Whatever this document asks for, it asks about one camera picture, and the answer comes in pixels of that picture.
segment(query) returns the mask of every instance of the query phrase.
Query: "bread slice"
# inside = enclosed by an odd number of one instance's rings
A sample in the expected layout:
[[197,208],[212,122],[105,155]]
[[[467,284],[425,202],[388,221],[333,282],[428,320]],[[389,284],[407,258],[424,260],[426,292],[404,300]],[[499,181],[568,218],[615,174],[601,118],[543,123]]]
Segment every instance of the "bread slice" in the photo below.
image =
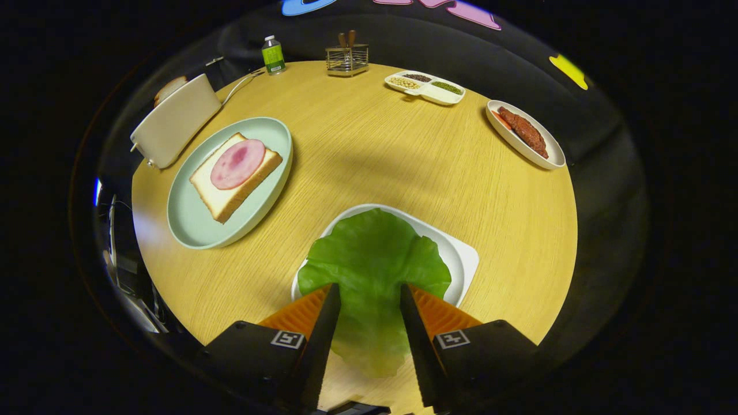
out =
[[256,189],[264,179],[282,163],[282,157],[279,153],[266,149],[264,160],[261,162],[254,174],[245,182],[236,188],[221,190],[210,181],[210,172],[223,153],[236,143],[244,141],[246,138],[241,133],[234,134],[225,143],[223,143],[210,157],[205,160],[200,167],[190,176],[190,183],[195,186],[200,199],[205,203],[207,209],[213,215],[213,219],[220,223],[225,223],[231,217],[233,212],[241,206],[248,195]]
[[162,101],[169,95],[172,95],[177,89],[182,88],[186,83],[187,78],[184,75],[167,82],[167,84],[156,93],[156,96],[154,96],[154,108],[162,103]]

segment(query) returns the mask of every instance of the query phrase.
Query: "green bottle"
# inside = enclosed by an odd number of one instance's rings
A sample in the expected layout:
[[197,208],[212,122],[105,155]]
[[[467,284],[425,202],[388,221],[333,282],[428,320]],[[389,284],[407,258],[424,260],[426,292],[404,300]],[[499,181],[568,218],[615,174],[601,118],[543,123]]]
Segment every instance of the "green bottle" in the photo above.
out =
[[266,72],[270,75],[276,75],[284,72],[287,67],[284,65],[284,56],[282,55],[282,45],[275,40],[274,35],[266,36],[266,42],[261,48],[261,54],[264,55],[264,65]]

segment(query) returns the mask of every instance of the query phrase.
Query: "toaster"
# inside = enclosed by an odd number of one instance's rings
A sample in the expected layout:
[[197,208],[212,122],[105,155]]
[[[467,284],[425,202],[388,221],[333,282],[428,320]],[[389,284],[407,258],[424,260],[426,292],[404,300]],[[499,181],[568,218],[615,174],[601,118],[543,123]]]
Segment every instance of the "toaster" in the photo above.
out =
[[205,74],[188,81],[154,107],[131,133],[138,151],[155,168],[171,165],[197,131],[221,108]]

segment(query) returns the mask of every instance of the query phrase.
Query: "lettuce leaf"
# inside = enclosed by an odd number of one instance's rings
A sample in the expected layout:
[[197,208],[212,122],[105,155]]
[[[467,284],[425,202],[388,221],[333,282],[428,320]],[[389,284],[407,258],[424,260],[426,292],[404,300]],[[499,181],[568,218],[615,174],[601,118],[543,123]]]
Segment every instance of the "lettuce leaf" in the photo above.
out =
[[368,377],[394,376],[410,352],[400,313],[402,283],[439,298],[451,284],[438,245],[380,209],[338,221],[331,235],[313,243],[307,260],[297,274],[300,292],[339,284],[331,348]]

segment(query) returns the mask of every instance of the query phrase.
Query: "bottle label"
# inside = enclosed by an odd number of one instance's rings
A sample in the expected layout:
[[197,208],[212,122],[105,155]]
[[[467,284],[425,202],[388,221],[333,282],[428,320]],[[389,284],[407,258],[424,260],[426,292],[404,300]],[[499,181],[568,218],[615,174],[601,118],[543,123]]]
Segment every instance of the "bottle label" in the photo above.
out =
[[268,49],[262,49],[264,65],[267,72],[276,72],[284,68],[284,57],[282,56],[282,45],[274,45]]

